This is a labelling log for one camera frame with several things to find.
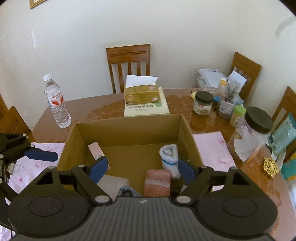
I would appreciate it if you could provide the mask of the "white translucent plastic sheet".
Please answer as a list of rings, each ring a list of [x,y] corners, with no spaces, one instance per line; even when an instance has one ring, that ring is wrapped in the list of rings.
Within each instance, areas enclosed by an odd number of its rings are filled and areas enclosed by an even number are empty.
[[[118,191],[122,186],[129,186],[130,182],[126,178],[104,175],[97,185],[107,193],[114,201],[117,197]]]

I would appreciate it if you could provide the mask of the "red white knitted sock roll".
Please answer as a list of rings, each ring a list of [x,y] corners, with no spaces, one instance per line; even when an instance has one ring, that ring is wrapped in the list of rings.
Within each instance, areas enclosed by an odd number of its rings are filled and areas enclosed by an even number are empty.
[[[147,170],[144,181],[144,196],[162,197],[170,196],[171,173],[168,170]]]

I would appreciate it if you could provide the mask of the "pink small carton box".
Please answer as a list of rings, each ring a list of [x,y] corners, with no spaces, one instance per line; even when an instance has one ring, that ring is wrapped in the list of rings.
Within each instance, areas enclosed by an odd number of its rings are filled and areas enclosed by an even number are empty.
[[[103,153],[103,150],[99,146],[98,142],[93,142],[92,144],[89,144],[88,148],[94,159],[94,163],[91,165],[91,168],[101,168],[104,170],[109,170],[110,165],[108,159]]]

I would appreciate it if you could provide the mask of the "wooden chair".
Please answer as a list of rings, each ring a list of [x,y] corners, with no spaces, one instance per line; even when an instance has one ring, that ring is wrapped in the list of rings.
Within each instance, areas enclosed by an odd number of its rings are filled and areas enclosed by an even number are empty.
[[[260,73],[261,65],[255,63],[254,61],[250,60],[249,58],[245,57],[244,55],[235,52],[228,74],[234,70],[244,78],[246,78],[247,82],[241,89],[239,94],[240,98],[244,101],[247,100],[253,85],[255,84],[259,73]]]
[[[293,118],[295,119],[295,101],[295,92],[288,86],[280,101],[280,104],[278,105],[272,116],[274,129],[281,125],[281,123],[286,119],[289,113],[291,113]]]
[[[36,142],[31,129],[14,106],[7,108],[1,96],[1,133],[25,133],[30,142]]]
[[[123,81],[122,64],[127,64],[127,73],[132,75],[132,64],[136,64],[136,75],[142,73],[141,63],[145,63],[145,75],[151,73],[151,44],[131,45],[121,47],[106,48],[106,56],[110,73],[110,80],[113,93],[116,93],[114,73],[112,66],[116,65],[118,69],[118,81],[120,92],[124,91],[125,83]]]

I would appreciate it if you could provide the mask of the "rolled white sock blue stripe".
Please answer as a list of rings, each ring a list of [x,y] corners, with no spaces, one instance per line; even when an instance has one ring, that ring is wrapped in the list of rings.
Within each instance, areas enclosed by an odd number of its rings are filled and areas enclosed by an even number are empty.
[[[179,155],[177,145],[169,144],[161,147],[159,155],[163,169],[170,171],[172,179],[180,179],[181,174],[178,169]]]

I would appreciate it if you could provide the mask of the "grey blue knitted item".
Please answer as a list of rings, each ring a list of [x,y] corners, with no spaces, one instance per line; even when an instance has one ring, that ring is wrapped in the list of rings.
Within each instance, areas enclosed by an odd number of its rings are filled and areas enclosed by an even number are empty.
[[[120,187],[117,195],[122,197],[142,197],[140,193],[130,186]]]

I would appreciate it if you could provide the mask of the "clear plastic water bottle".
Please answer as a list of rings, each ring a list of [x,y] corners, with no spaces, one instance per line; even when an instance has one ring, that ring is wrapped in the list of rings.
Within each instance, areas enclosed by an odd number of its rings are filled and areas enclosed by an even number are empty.
[[[43,76],[45,82],[45,96],[53,117],[60,128],[67,128],[72,120],[67,109],[60,86],[53,80],[52,74]]]

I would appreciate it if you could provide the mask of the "small jar black lid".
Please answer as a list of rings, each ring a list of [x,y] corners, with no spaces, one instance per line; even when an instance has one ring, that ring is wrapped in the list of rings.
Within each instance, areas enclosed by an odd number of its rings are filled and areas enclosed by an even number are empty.
[[[193,112],[196,115],[207,117],[213,105],[213,94],[207,91],[198,91],[193,102]]]

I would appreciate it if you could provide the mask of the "glass jar with pens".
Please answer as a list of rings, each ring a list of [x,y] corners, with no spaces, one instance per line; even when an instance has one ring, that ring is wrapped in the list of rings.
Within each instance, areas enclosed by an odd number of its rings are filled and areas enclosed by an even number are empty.
[[[237,84],[227,83],[224,94],[219,104],[219,115],[225,119],[231,117],[232,111],[237,101],[240,89]]]

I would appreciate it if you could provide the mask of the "small bottle green cap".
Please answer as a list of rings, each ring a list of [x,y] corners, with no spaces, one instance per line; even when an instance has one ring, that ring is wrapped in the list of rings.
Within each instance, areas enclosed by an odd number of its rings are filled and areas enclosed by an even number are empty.
[[[232,127],[236,127],[237,124],[240,121],[240,118],[242,116],[244,116],[245,113],[246,113],[246,109],[242,104],[234,106],[233,113],[232,113],[232,116],[230,118],[230,125]]]

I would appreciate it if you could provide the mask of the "gold filigree ornament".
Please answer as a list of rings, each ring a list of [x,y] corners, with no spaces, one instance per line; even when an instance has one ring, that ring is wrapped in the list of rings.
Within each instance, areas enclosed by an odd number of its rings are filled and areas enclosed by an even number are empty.
[[[271,178],[274,178],[279,173],[278,166],[272,158],[264,158],[263,169]]]

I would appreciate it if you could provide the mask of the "bottle with yellow cap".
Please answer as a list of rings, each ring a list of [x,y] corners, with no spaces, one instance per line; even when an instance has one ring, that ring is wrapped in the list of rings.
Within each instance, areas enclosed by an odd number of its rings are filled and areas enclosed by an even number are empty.
[[[219,83],[218,88],[217,88],[217,92],[216,92],[217,95],[223,96],[225,94],[226,87],[227,87],[227,79],[226,78],[221,78],[220,83]]]

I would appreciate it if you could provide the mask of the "stack of white papers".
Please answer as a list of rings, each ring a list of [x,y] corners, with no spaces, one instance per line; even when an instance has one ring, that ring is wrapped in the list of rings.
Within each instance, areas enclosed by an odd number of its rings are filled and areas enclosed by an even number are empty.
[[[224,74],[217,69],[199,69],[199,75],[197,76],[198,85],[201,88],[219,86],[220,80],[226,78]]]

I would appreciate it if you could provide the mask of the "wooden chair back right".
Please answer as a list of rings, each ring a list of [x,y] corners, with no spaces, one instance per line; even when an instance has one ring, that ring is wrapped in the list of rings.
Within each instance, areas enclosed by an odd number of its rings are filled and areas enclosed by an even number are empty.
[[[247,100],[253,85],[255,84],[259,73],[260,73],[261,65],[255,63],[254,61],[250,60],[249,58],[245,57],[244,55],[235,52],[228,74],[234,70],[244,78],[246,78],[247,82],[241,89],[239,94],[240,98],[244,101]]]

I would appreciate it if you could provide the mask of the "wooden chair at back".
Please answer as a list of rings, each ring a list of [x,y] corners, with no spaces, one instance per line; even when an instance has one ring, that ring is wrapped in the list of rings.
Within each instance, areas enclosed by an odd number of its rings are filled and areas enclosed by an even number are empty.
[[[136,75],[142,73],[141,63],[145,63],[145,75],[151,73],[151,44],[131,45],[121,47],[106,48],[106,56],[110,73],[110,80],[113,93],[116,93],[114,73],[112,66],[116,65],[118,69],[118,81],[120,92],[124,91],[125,83],[123,81],[122,64],[127,64],[127,73],[132,75],[132,64],[136,64]]]

